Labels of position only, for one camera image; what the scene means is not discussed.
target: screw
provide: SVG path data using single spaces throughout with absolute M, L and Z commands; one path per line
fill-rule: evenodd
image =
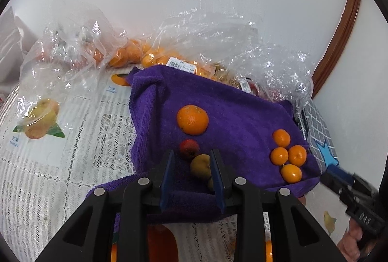
M 279 189 L 279 193 L 282 195 L 282 196 L 289 196 L 291 194 L 291 191 L 287 188 L 280 188 Z
M 146 186 L 149 184 L 149 179 L 146 177 L 140 178 L 137 183 L 139 183 L 141 186 Z
M 94 190 L 93 193 L 95 196 L 101 196 L 105 193 L 105 189 L 104 188 L 96 188 L 96 190 Z
M 243 177 L 237 177 L 236 179 L 234 179 L 234 182 L 236 182 L 236 184 L 238 184 L 239 186 L 243 186 L 244 184 L 246 184 L 246 179 Z

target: gray plaid cloth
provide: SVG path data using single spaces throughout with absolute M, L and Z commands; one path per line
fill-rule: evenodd
M 329 130 L 312 100 L 295 116 L 295 120 L 310 144 L 310 151 L 315 156 L 321 173 L 326 171 L 328 165 L 338 165 Z

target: blue star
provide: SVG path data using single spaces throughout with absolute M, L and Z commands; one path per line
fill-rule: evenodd
M 321 152 L 321 155 L 323 156 L 323 159 L 325 160 L 326 167 L 328 167 L 329 165 L 338 166 L 339 162 L 331 154 L 331 151 L 329 149 L 329 146 L 328 146 L 326 140 L 323 143 L 323 145 L 319 141 L 317 141 L 316 139 L 314 139 L 314 140 L 318 146 L 319 151 Z

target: hand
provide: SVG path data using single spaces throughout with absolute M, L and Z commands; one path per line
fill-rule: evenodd
M 348 262 L 356 262 L 360 257 L 360 250 L 357 247 L 357 242 L 362 238 L 361 227 L 353 220 L 349 221 L 349 230 L 347 230 L 342 239 L 337 244 L 338 249 Z M 376 241 L 371 241 L 367 244 L 365 253 L 372 251 Z

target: tangerine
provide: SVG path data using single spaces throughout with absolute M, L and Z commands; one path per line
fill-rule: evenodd
M 125 66 L 125 64 L 128 63 L 128 55 L 125 50 L 125 48 L 120 48 L 116 51 L 115 55 L 109 62 L 109 66 L 114 67 L 114 68 L 120 68 Z
M 302 179 L 302 170 L 292 164 L 284 165 L 281 174 L 287 183 L 297 183 Z
M 204 68 L 197 65 L 197 70 L 195 71 L 195 74 L 204 78 L 209 78 L 210 73 L 206 71 Z
M 287 147 L 291 142 L 290 135 L 285 130 L 276 130 L 272 134 L 272 138 L 274 139 L 275 143 L 280 147 Z
M 167 65 L 168 61 L 170 60 L 170 56 L 163 55 L 162 57 L 159 57 L 156 61 L 156 65 Z
M 272 161 L 272 163 L 274 165 L 277 165 L 277 166 L 284 165 L 286 163 L 287 159 L 288 159 L 288 151 L 287 151 L 287 149 L 285 149 L 283 147 L 275 148 L 271 152 L 270 159 L 271 159 L 271 161 Z
M 272 262 L 272 242 L 266 241 L 265 242 L 265 253 L 266 253 L 266 259 L 265 262 Z
M 116 261 L 117 261 L 117 243 L 114 243 L 111 249 L 111 262 L 116 262 Z
M 129 63 L 140 63 L 142 51 L 139 41 L 129 40 L 125 51 L 127 52 Z
M 93 58 L 96 60 L 96 65 L 98 66 L 104 59 L 104 55 L 96 48 L 94 50 Z
M 173 233 L 163 225 L 147 226 L 149 262 L 178 262 L 178 246 Z
M 288 150 L 288 161 L 300 167 L 306 162 L 307 151 L 303 146 L 295 145 Z
M 147 53 L 142 58 L 142 65 L 144 68 L 150 67 L 156 64 L 156 60 L 158 59 L 159 53 L 157 50 L 150 48 Z
M 177 122 L 184 133 L 201 135 L 208 127 L 209 117 L 205 110 L 189 104 L 178 111 Z

